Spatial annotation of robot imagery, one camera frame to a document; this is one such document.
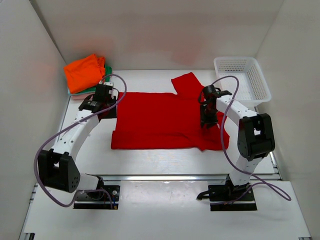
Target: white basket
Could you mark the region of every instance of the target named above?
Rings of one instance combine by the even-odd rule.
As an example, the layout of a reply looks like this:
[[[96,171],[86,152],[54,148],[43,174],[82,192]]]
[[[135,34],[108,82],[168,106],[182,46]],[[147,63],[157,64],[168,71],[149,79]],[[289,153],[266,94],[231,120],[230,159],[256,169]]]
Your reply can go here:
[[[235,99],[247,108],[271,100],[271,94],[257,60],[253,57],[216,57],[214,68],[217,78],[232,75],[239,79],[239,90]],[[234,78],[220,81],[222,90],[234,93],[237,82]]]

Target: red cloth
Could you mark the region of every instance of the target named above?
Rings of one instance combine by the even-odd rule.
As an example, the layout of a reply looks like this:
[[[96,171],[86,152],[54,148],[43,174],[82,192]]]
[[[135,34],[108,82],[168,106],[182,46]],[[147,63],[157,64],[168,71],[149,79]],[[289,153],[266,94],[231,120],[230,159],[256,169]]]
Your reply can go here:
[[[177,94],[126,93],[117,109],[112,149],[222,149],[218,126],[201,128],[198,96],[203,86],[196,76],[191,72],[171,81]],[[219,125],[222,117],[218,112]],[[223,134],[227,148],[229,135]]]

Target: orange cloth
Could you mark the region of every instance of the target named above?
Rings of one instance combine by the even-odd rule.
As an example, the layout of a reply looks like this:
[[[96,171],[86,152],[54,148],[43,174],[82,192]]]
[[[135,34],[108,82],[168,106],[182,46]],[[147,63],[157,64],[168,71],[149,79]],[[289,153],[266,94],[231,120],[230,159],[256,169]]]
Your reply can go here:
[[[63,69],[70,93],[76,94],[97,85],[105,75],[105,61],[104,57],[91,54],[65,66]]]

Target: purple cable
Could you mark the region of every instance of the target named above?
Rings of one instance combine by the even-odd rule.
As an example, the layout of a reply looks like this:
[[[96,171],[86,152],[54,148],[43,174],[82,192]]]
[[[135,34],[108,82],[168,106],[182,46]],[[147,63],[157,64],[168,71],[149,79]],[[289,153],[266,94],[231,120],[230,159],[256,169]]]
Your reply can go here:
[[[252,184],[250,187],[248,187],[248,189],[240,196],[238,197],[237,199],[235,200],[230,200],[230,201],[223,201],[223,202],[216,202],[216,203],[211,203],[212,205],[220,205],[220,204],[232,204],[236,201],[238,201],[239,199],[241,199],[245,194],[247,194],[247,192],[250,191],[250,189],[253,188],[253,186],[256,186],[256,185],[260,185],[260,184],[265,184],[267,185],[269,188],[271,188],[273,191],[275,191],[278,195],[280,195],[282,198],[284,198],[285,200],[287,201],[291,201],[291,197],[289,196],[288,193],[286,193],[283,189],[281,189],[280,187],[276,186],[276,185],[273,185],[269,182],[266,182],[265,180],[263,180],[262,178],[260,178],[259,176],[257,176],[256,174],[253,174],[251,172],[247,172],[247,171],[242,171],[241,169],[239,169],[236,165],[234,165],[234,163],[231,161],[231,159],[229,158],[228,154],[227,154],[227,150],[226,150],[226,147],[225,147],[225,143],[224,143],[224,128],[225,128],[225,122],[226,122],[226,119],[227,119],[227,112],[229,111],[229,109],[231,108],[231,105],[232,103],[234,102],[235,100],[235,97],[236,97],[236,94],[239,90],[239,80],[237,77],[235,76],[224,76],[224,77],[221,77],[219,78],[218,80],[214,81],[212,83],[212,85],[214,85],[216,82],[222,80],[222,79],[225,79],[225,78],[234,78],[236,80],[236,89],[232,95],[232,98],[231,98],[231,101],[229,103],[229,105],[226,107],[225,109],[225,112],[223,114],[223,118],[222,118],[222,123],[221,123],[221,128],[220,128],[220,140],[221,140],[221,145],[222,145],[222,150],[223,150],[223,153],[225,155],[225,158],[228,160],[228,162],[230,163],[230,165],[236,169],[237,171],[239,171],[240,173],[243,173],[243,174],[247,174],[247,175],[250,175],[250,176],[253,176],[254,178],[260,180],[261,182],[256,182],[254,184]]]
[[[86,116],[86,117],[82,118],[81,120],[76,121],[75,123],[71,124],[70,126],[67,126],[66,128],[62,129],[61,131],[59,131],[59,132],[56,133],[55,135],[51,136],[48,140],[46,140],[46,141],[41,145],[41,147],[38,149],[38,151],[37,151],[36,154],[35,154],[34,162],[33,162],[33,171],[34,171],[35,178],[36,178],[37,182],[39,183],[39,186],[41,187],[41,189],[44,191],[44,193],[45,193],[52,201],[54,201],[56,204],[60,205],[61,207],[64,207],[64,208],[70,207],[70,206],[74,203],[74,201],[76,200],[76,195],[77,195],[77,193],[78,193],[78,192],[82,192],[82,190],[77,190],[77,191],[74,193],[71,202],[68,203],[68,204],[64,204],[64,203],[60,202],[59,200],[57,200],[54,196],[52,196],[51,193],[46,189],[45,185],[43,184],[43,182],[41,181],[40,176],[39,176],[39,172],[38,172],[38,157],[39,157],[39,154],[40,154],[41,150],[42,150],[48,143],[50,143],[53,139],[55,139],[56,137],[58,137],[60,134],[62,134],[62,133],[64,133],[64,132],[72,129],[74,126],[80,124],[81,122],[84,122],[85,120],[87,120],[87,119],[89,119],[89,118],[92,118],[93,116],[96,116],[96,115],[98,115],[98,114],[102,114],[102,113],[104,113],[104,112],[107,112],[107,111],[115,108],[115,107],[122,101],[122,99],[126,96],[126,93],[127,93],[127,84],[126,84],[125,80],[124,80],[121,76],[119,76],[119,75],[117,75],[117,74],[113,74],[113,73],[112,73],[112,74],[109,74],[109,75],[105,75],[105,76],[101,79],[101,81],[104,81],[106,78],[111,77],[111,76],[115,76],[115,77],[119,78],[119,79],[123,82],[123,84],[124,84],[124,92],[123,92],[123,95],[121,96],[121,98],[120,98],[118,101],[116,101],[114,105],[112,105],[112,106],[110,106],[110,107],[108,107],[108,108],[106,108],[106,109],[103,109],[103,110],[101,110],[101,111],[95,112],[95,113],[93,113],[93,114],[91,114],[91,115],[89,115],[89,116]],[[84,190],[84,192],[85,192],[85,193],[104,192],[104,193],[108,196],[108,198],[109,198],[111,209],[113,209],[113,204],[112,204],[111,196],[110,196],[110,194],[109,194],[106,190],[104,190],[104,189],[95,189],[95,190]]]

